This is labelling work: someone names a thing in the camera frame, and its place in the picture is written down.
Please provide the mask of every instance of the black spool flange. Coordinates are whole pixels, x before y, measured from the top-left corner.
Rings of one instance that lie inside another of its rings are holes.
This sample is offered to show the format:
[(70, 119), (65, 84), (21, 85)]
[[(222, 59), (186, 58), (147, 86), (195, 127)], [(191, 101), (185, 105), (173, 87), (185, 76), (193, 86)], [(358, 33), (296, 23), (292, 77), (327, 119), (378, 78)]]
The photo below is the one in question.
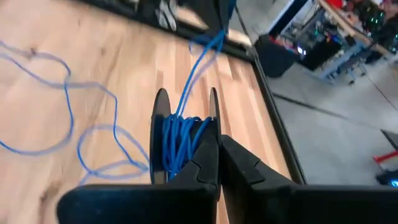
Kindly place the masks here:
[[(208, 123), (199, 140), (198, 148), (203, 140), (208, 137), (215, 137), (218, 145), (221, 145), (220, 107), (218, 106), (218, 97), (215, 88), (210, 90), (209, 102), (209, 116), (211, 117), (211, 121)], [(156, 94), (150, 128), (149, 167), (152, 184), (165, 184), (167, 182), (167, 171), (164, 170), (162, 164), (162, 125), (164, 119), (170, 114), (169, 96), (167, 91), (161, 88)], [(190, 132), (191, 139), (194, 138), (201, 124), (202, 121), (196, 121), (193, 124)]]

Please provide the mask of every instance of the coiled blue cable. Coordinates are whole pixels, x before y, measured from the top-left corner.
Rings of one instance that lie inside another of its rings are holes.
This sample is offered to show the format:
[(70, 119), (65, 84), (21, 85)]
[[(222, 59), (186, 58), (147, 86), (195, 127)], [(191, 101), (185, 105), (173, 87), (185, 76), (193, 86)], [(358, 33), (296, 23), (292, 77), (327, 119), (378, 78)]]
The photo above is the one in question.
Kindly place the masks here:
[[(223, 47), (224, 35), (225, 31), (222, 30), (216, 35), (214, 39), (210, 39), (206, 35), (201, 35), (190, 42), (189, 49), (191, 52), (192, 44), (194, 42), (198, 42), (200, 44), (208, 42), (208, 44), (205, 46), (203, 52), (192, 67), (188, 80), (182, 91), (180, 102), (178, 104), (175, 114), (171, 114), (163, 122), (162, 165), (164, 169), (168, 172), (168, 180), (174, 178), (174, 176), (181, 171), (184, 164), (192, 159), (193, 154), (197, 149), (198, 141), (201, 138), (201, 135), (203, 134), (207, 124), (211, 121), (210, 117), (206, 118), (199, 127), (195, 137), (193, 138), (193, 141), (191, 141), (190, 130), (194, 122), (200, 121), (200, 118), (194, 117), (184, 119), (182, 118), (182, 114), (187, 105), (187, 101), (193, 86), (200, 78), (200, 75), (212, 63), (214, 63), (216, 56), (221, 51)], [(207, 52), (215, 45), (217, 46), (215, 55), (199, 69), (198, 73), (195, 76), (193, 76), (199, 63), (203, 60)]]
[[(10, 145), (6, 144), (4, 141), (0, 140), (0, 145), (1, 146), (3, 146), (4, 148), (6, 148), (7, 150), (9, 150), (11, 152), (14, 152), (14, 153), (17, 153), (17, 154), (20, 154), (20, 155), (25, 155), (25, 156), (44, 156), (46, 154), (49, 154), (49, 153), (52, 153), (52, 152), (55, 152), (55, 151), (61, 149), (63, 146), (66, 146), (70, 142), (70, 140), (72, 138), (73, 126), (74, 126), (73, 111), (72, 111), (72, 107), (70, 105), (70, 99), (69, 99), (68, 90), (69, 89), (79, 89), (79, 88), (99, 88), (100, 90), (104, 91), (107, 95), (112, 97), (114, 99), (114, 101), (115, 101), (114, 119), (113, 119), (113, 124), (94, 125), (94, 126), (88, 128), (88, 129), (86, 129), (83, 132), (83, 134), (80, 136), (79, 141), (78, 141), (78, 145), (76, 147), (76, 150), (77, 150), (77, 154), (78, 154), (78, 158), (79, 158), (80, 164), (87, 171), (87, 174), (80, 181), (80, 184), (84, 184), (87, 181), (87, 179), (89, 177), (91, 177), (91, 176), (95, 176), (95, 177), (102, 178), (102, 179), (109, 179), (109, 180), (121, 180), (121, 179), (129, 179), (129, 178), (133, 178), (133, 177), (138, 177), (138, 176), (142, 175), (143, 173), (145, 173), (145, 172), (147, 172), (149, 170), (148, 166), (145, 165), (143, 162), (135, 161), (134, 159), (132, 159), (131, 156), (128, 154), (127, 150), (119, 142), (119, 139), (118, 139), (116, 133), (121, 133), (121, 134), (125, 135), (125, 137), (127, 137), (128, 140), (130, 140), (138, 148), (138, 150), (140, 150), (140, 152), (144, 155), (146, 161), (149, 163), (149, 157), (145, 153), (145, 151), (142, 148), (142, 146), (125, 129), (117, 126), (118, 98), (116, 97), (115, 94), (110, 92), (105, 86), (99, 84), (98, 82), (85, 82), (85, 83), (68, 82), (68, 79), (71, 76), (71, 70), (70, 70), (69, 66), (62, 59), (60, 59), (60, 58), (58, 58), (58, 57), (56, 57), (56, 56), (54, 56), (52, 54), (48, 54), (48, 53), (44, 53), (44, 52), (29, 52), (29, 51), (26, 51), (26, 50), (21, 50), (21, 49), (18, 49), (18, 48), (15, 48), (15, 47), (11, 47), (10, 45), (5, 44), (1, 40), (0, 40), (0, 47), (2, 47), (4, 49), (7, 49), (10, 52), (13, 52), (15, 54), (24, 56), (24, 57), (34, 56), (34, 58), (52, 60), (52, 61), (60, 63), (65, 68), (65, 70), (67, 71), (67, 75), (66, 75), (63, 83), (56, 83), (56, 82), (48, 81), (48, 80), (36, 75), (35, 73), (31, 72), (30, 70), (26, 69), (17, 60), (13, 59), (8, 54), (0, 53), (0, 59), (12, 62), (15, 66), (20, 68), (26, 74), (30, 75), (32, 78), (36, 79), (41, 84), (44, 84), (44, 85), (46, 85), (46, 86), (48, 86), (50, 88), (54, 88), (54, 89), (57, 89), (57, 90), (64, 90), (65, 98), (66, 98), (66, 101), (67, 101), (68, 112), (69, 112), (69, 116), (70, 116), (70, 127), (69, 127), (69, 130), (68, 130), (67, 134), (65, 135), (65, 137), (61, 141), (59, 141), (58, 143), (56, 143), (53, 146), (50, 146), (49, 148), (42, 149), (42, 150), (39, 150), (39, 151), (24, 151), (24, 150), (20, 150), (20, 149), (16, 149), (14, 147), (11, 147)], [(96, 170), (92, 170), (92, 169), (87, 167), (87, 165), (84, 163), (84, 160), (83, 160), (83, 158), (81, 156), (81, 145), (83, 144), (84, 139), (86, 138), (87, 135), (89, 135), (93, 131), (99, 130), (99, 129), (110, 129), (110, 130), (113, 131), (113, 137), (114, 137), (116, 143), (118, 144), (119, 148), (126, 155), (127, 160), (115, 162), (115, 163), (106, 165), (104, 167), (100, 167), (99, 169), (96, 169)], [(107, 170), (114, 169), (114, 168), (116, 168), (118, 166), (122, 166), (122, 165), (126, 165), (126, 164), (130, 164), (130, 165), (136, 166), (136, 167), (138, 167), (140, 169), (140, 171), (136, 172), (134, 174), (123, 174), (123, 175), (106, 175), (106, 174), (103, 174), (103, 172), (106, 172)]]

